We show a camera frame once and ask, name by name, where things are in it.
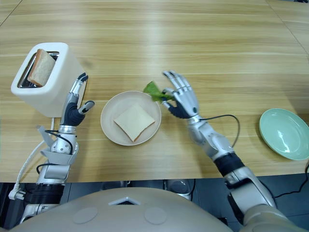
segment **dark floor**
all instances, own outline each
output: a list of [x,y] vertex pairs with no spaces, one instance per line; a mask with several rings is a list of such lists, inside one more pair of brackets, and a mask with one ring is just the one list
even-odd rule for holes
[[[298,190],[304,181],[304,174],[263,176],[259,179],[266,184],[274,195]],[[150,187],[162,189],[162,180],[131,181],[132,187]],[[102,182],[95,183],[68,183],[65,186],[61,203],[71,201],[92,192],[102,190]],[[285,195],[276,199],[278,209],[283,212],[297,226],[309,230],[309,184],[303,187],[301,193]],[[198,179],[193,195],[193,202],[200,205],[217,218],[227,218],[229,227],[233,231],[239,231],[241,225],[237,222],[229,206],[226,196],[228,189],[222,178]],[[20,217],[23,205],[20,201],[10,203],[12,220],[7,226],[14,225]]]

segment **green plate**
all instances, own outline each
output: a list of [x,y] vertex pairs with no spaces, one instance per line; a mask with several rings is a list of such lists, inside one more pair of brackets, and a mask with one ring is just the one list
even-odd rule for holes
[[291,160],[309,158],[309,127],[284,109],[266,110],[260,118],[263,139],[278,154]]

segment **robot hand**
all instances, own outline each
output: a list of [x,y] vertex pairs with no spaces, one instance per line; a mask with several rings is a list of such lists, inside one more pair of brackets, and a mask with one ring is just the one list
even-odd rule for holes
[[74,82],[64,103],[61,126],[78,126],[85,118],[85,114],[94,106],[93,101],[87,101],[81,108],[77,109],[79,90],[87,79],[88,75],[84,72]]
[[177,107],[163,100],[163,105],[176,117],[191,118],[198,115],[198,102],[197,97],[189,82],[180,74],[175,71],[164,71],[163,75],[171,81],[175,89],[165,88],[163,93],[170,94],[175,98]]

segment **wooden table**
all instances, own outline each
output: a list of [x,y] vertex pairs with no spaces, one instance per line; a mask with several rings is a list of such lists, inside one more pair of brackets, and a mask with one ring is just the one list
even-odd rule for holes
[[[309,5],[265,0],[22,0],[0,26],[0,181],[14,182],[41,140],[35,126],[50,119],[14,96],[12,80],[29,50],[65,42],[87,70],[84,100],[96,106],[78,127],[80,151],[68,181],[220,177],[193,144],[183,120],[162,108],[162,124],[148,142],[125,147],[109,141],[100,114],[107,100],[142,90],[161,72],[183,73],[196,91],[204,117],[235,114],[241,134],[235,150],[256,175],[301,173],[262,140],[258,122],[269,108],[284,108],[309,122]],[[233,119],[211,122],[235,139]],[[37,155],[23,181],[35,182]]]

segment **bread slice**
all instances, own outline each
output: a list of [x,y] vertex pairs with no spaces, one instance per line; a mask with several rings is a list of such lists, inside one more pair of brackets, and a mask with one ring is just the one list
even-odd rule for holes
[[42,87],[46,84],[55,65],[55,60],[43,49],[38,49],[28,81]]
[[138,104],[134,104],[119,117],[114,119],[114,122],[135,142],[139,135],[151,124],[154,119]]

